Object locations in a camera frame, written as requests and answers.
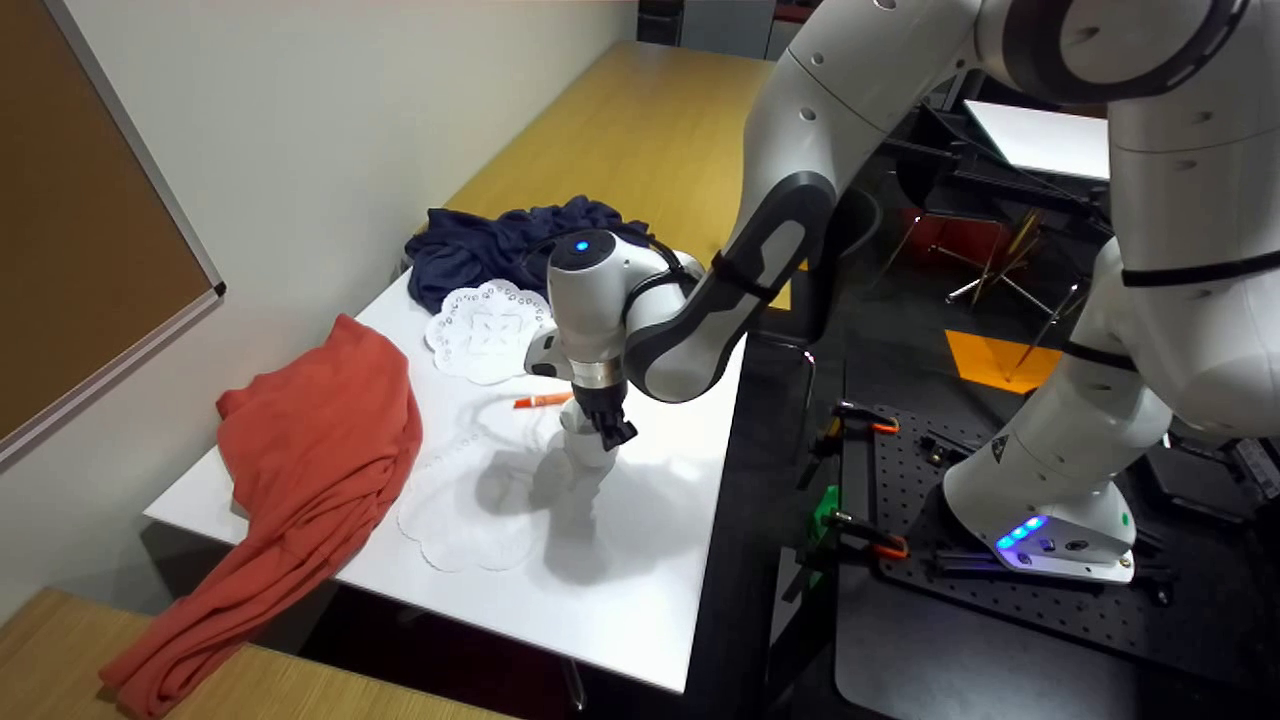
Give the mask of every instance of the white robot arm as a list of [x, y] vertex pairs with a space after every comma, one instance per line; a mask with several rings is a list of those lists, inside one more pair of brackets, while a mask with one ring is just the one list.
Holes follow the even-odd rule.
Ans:
[[[1112, 476], [1172, 412], [1280, 432], [1276, 0], [828, 0], [752, 108], [740, 224], [708, 276], [680, 292], [668, 264], [552, 260], [560, 352], [576, 388], [672, 404], [712, 388], [756, 308], [816, 256], [856, 168], [972, 64], [1028, 96], [1108, 104], [1116, 240], [1068, 360], [948, 468], [944, 500], [1012, 572], [1128, 584], [1136, 528]], [[628, 300], [584, 340], [572, 308], [616, 272]]]

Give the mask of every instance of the cork board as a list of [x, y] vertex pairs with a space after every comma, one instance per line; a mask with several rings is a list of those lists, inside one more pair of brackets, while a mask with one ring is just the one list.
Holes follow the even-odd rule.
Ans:
[[0, 0], [0, 464], [220, 288], [84, 48]]

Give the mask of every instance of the red cloth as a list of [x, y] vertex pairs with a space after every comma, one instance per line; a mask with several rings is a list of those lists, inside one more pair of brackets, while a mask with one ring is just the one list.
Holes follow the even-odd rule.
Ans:
[[224, 392], [220, 452], [248, 536], [100, 676], [164, 716], [256, 628], [336, 576], [392, 508], [420, 448], [396, 344], [340, 316], [308, 356]]

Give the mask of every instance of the white desk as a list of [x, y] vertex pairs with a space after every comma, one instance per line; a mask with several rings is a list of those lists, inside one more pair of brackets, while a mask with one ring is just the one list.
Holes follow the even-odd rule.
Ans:
[[1112, 176], [1108, 120], [988, 100], [964, 100], [964, 108], [1012, 168], [1096, 184]]
[[[592, 484], [536, 472], [544, 452], [520, 440], [520, 424], [548, 432], [556, 412], [508, 408], [512, 396], [564, 384], [528, 376], [484, 388], [432, 368], [420, 340], [428, 312], [408, 300], [404, 276], [360, 320], [408, 356], [428, 432], [396, 508], [336, 580], [684, 692], [744, 352], [736, 348], [724, 380], [692, 404], [632, 392], [628, 416], [640, 436]], [[512, 432], [504, 448], [476, 440], [468, 416], [480, 404]], [[452, 492], [444, 484], [456, 484], [448, 504], [460, 504], [468, 528], [444, 516], [440, 532], [488, 548], [500, 540], [504, 560], [492, 564], [488, 552], [488, 564], [436, 568], [408, 540], [396, 520]], [[248, 528], [232, 512], [232, 476], [216, 448], [148, 508], [148, 520], [224, 544]]]

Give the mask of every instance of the blue cloth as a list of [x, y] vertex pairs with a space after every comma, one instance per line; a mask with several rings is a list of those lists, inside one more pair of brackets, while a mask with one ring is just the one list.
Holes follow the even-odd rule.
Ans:
[[616, 208], [588, 196], [572, 196], [552, 208], [504, 212], [500, 220], [432, 208], [428, 228], [404, 244], [412, 264], [408, 296], [428, 312], [440, 312], [448, 292], [500, 276], [548, 296], [548, 256], [556, 240], [588, 228], [648, 240], [644, 224], [624, 224]]

